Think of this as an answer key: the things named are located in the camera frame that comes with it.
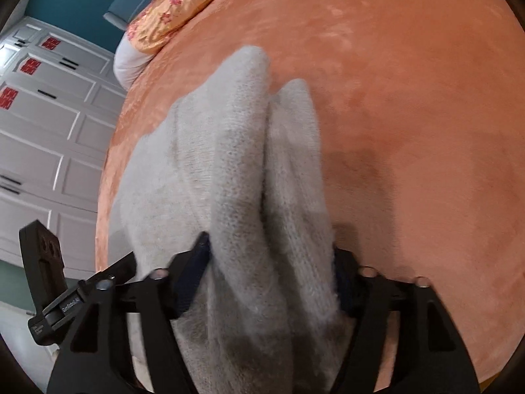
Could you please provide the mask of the cream sweater with black hearts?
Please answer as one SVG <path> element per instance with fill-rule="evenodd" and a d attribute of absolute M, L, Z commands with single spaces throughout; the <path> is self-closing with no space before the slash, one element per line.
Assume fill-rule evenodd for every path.
<path fill-rule="evenodd" d="M 211 261 L 173 323 L 201 393 L 326 393 L 350 339 L 310 91 L 269 82 L 261 48 L 230 55 L 139 139 L 110 212 L 110 261 L 134 251 L 138 276 L 209 234 Z"/>

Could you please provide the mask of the white panelled wardrobe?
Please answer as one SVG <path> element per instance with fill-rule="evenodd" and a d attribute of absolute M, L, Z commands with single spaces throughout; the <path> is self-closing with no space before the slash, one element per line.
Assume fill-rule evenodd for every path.
<path fill-rule="evenodd" d="M 125 90 L 113 53 L 24 17 L 1 36 L 1 258 L 39 220 L 69 278 L 94 273 L 100 176 Z"/>

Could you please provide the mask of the white rolled duvet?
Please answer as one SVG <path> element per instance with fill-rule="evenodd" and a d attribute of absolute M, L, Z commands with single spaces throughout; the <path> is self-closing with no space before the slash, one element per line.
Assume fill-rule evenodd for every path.
<path fill-rule="evenodd" d="M 116 48 L 113 64 L 115 78 L 122 88 L 128 91 L 154 57 L 154 54 L 137 51 L 124 35 Z"/>

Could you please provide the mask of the orange plush bed blanket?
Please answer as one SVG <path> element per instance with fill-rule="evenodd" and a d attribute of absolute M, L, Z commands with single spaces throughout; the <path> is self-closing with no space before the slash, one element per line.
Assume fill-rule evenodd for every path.
<path fill-rule="evenodd" d="M 95 265 L 137 141 L 243 45 L 306 80 L 337 242 L 426 276 L 481 381 L 524 333 L 524 32 L 505 0 L 215 0 L 131 88 L 100 183 Z"/>

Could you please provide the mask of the orange floral satin pillow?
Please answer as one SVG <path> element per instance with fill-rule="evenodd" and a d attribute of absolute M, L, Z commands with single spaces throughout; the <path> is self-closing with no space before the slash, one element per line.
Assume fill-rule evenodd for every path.
<path fill-rule="evenodd" d="M 214 0 L 151 0 L 126 30 L 131 46 L 143 54 L 157 54 L 192 18 Z"/>

